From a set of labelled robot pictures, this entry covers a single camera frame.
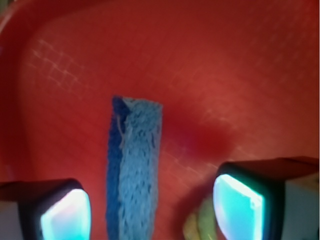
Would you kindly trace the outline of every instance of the white plastic part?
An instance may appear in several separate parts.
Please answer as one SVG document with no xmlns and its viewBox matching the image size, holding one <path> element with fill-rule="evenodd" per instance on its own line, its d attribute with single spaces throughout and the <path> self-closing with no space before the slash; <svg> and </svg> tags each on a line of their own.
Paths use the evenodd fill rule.
<svg viewBox="0 0 320 240">
<path fill-rule="evenodd" d="M 319 173 L 285 182 L 283 240 L 319 239 Z"/>
<path fill-rule="evenodd" d="M 0 201 L 0 239 L 24 239 L 18 204 L 14 201 Z"/>
</svg>

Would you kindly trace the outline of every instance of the red plastic tray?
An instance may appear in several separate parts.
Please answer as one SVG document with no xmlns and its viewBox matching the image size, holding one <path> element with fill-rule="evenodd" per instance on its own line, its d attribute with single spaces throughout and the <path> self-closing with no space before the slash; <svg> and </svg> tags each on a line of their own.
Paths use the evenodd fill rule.
<svg viewBox="0 0 320 240">
<path fill-rule="evenodd" d="M 73 177 L 106 239 L 111 97 L 162 103 L 154 239 L 223 161 L 319 156 L 319 1 L 18 0 L 0 19 L 0 180 Z"/>
</svg>

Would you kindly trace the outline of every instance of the led light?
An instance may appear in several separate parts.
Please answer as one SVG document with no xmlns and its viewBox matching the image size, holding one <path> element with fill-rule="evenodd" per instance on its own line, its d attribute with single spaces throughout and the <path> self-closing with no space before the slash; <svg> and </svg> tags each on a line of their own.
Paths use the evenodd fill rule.
<svg viewBox="0 0 320 240">
<path fill-rule="evenodd" d="M 213 187 L 217 223 L 228 240 L 261 240 L 264 197 L 228 174 L 218 176 Z"/>
<path fill-rule="evenodd" d="M 88 194 L 73 189 L 40 218 L 44 240 L 88 240 L 91 208 Z"/>
</svg>

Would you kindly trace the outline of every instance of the blue sponge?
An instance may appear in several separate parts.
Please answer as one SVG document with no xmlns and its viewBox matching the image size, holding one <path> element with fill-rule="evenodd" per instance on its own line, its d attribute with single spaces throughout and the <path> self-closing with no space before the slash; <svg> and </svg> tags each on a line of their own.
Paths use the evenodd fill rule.
<svg viewBox="0 0 320 240">
<path fill-rule="evenodd" d="M 114 97 L 108 142 L 107 231 L 110 240 L 151 239 L 158 205 L 162 106 Z"/>
</svg>

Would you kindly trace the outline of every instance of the yellow object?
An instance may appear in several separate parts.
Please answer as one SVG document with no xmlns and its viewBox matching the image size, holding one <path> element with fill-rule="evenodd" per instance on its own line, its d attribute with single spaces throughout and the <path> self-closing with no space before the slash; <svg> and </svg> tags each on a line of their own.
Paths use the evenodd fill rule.
<svg viewBox="0 0 320 240">
<path fill-rule="evenodd" d="M 212 195 L 201 204 L 198 212 L 198 229 L 202 240 L 216 240 L 216 221 Z"/>
<path fill-rule="evenodd" d="M 183 236 L 185 240 L 201 240 L 195 212 L 191 213 L 186 219 L 183 226 Z"/>
<path fill-rule="evenodd" d="M 183 226 L 185 240 L 216 240 L 216 217 L 212 195 L 208 196 L 200 205 L 198 212 L 193 212 L 186 219 Z"/>
</svg>

